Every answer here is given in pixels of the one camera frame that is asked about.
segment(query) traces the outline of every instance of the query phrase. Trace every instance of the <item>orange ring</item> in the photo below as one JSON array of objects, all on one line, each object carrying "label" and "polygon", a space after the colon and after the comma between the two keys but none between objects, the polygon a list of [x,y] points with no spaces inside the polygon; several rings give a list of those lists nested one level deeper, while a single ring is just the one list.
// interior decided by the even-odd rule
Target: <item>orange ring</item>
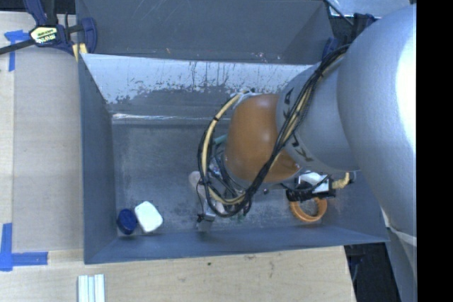
[{"label": "orange ring", "polygon": [[301,209],[299,202],[289,202],[289,208],[291,209],[292,214],[300,221],[313,223],[314,221],[318,221],[319,219],[321,219],[327,210],[327,200],[319,199],[318,197],[313,198],[313,200],[316,202],[316,205],[318,206],[318,214],[315,216],[308,215],[307,213],[305,213]]}]

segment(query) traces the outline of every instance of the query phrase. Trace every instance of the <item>yellow label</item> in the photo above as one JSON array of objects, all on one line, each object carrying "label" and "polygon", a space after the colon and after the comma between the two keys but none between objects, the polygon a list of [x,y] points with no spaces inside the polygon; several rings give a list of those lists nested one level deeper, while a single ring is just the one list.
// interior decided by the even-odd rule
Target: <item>yellow label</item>
[{"label": "yellow label", "polygon": [[34,29],[34,31],[30,33],[30,36],[36,43],[46,43],[57,37],[55,33],[57,33],[56,28],[41,27]]}]

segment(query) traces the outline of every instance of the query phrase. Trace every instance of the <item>clamp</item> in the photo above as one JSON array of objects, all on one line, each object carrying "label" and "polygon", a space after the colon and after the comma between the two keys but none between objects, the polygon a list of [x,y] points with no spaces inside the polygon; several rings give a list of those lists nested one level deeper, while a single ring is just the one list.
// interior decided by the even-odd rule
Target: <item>clamp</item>
[{"label": "clamp", "polygon": [[31,45],[51,47],[75,55],[76,44],[71,40],[71,34],[84,32],[85,48],[89,53],[94,52],[98,40],[94,19],[83,18],[81,24],[69,27],[58,23],[55,13],[55,0],[23,0],[27,13],[35,19],[36,26],[29,32],[30,39],[7,47],[0,48],[0,54],[20,50]]}]

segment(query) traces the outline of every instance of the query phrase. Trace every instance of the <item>blue cap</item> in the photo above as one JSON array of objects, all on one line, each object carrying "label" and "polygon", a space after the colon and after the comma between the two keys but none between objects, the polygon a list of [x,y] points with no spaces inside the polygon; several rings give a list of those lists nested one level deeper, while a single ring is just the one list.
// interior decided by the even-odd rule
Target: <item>blue cap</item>
[{"label": "blue cap", "polygon": [[116,224],[118,225],[118,228],[128,236],[129,234],[132,234],[137,227],[137,217],[132,210],[123,209],[118,214]]}]

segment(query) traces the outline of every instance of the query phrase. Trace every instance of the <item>wire bundle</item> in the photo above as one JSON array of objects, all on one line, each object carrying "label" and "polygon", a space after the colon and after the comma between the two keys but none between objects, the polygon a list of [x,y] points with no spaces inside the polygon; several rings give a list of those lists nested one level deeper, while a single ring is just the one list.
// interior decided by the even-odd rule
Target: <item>wire bundle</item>
[{"label": "wire bundle", "polygon": [[[229,218],[238,214],[240,211],[243,211],[244,216],[247,215],[247,213],[250,211],[254,194],[258,191],[269,170],[277,161],[280,152],[283,150],[288,140],[292,137],[299,125],[304,121],[309,111],[309,106],[311,104],[316,87],[318,86],[319,81],[323,78],[323,74],[335,61],[341,58],[341,56],[348,50],[348,48],[349,45],[344,45],[328,54],[321,61],[315,72],[306,81],[304,87],[302,87],[301,91],[299,92],[299,95],[297,96],[297,99],[295,100],[294,105],[292,106],[288,114],[288,117],[286,118],[285,122],[282,125],[282,128],[278,133],[277,140],[268,161],[266,161],[266,163],[260,169],[250,187],[248,187],[241,194],[237,195],[237,193],[234,191],[234,188],[230,187],[231,184],[228,180],[228,175],[225,175],[223,172],[221,172],[221,175],[216,176],[216,179],[218,179],[218,181],[220,181],[221,184],[223,184],[225,188],[232,194],[232,198],[229,199],[224,198],[221,193],[213,186],[211,179],[212,171],[209,169],[209,163],[212,160],[212,147],[215,146],[215,143],[213,142],[215,127],[218,121],[220,121],[220,119],[222,118],[223,114],[230,107],[232,107],[241,98],[242,95],[240,93],[237,93],[236,95],[231,97],[222,106],[221,110],[214,116],[205,133],[203,134],[203,137],[201,138],[200,144],[198,146],[197,159],[198,169],[200,171],[200,181],[198,182],[197,186],[204,186],[207,203],[210,209],[216,215],[224,218]],[[213,200],[222,203],[226,212],[220,212],[214,205]]]}]

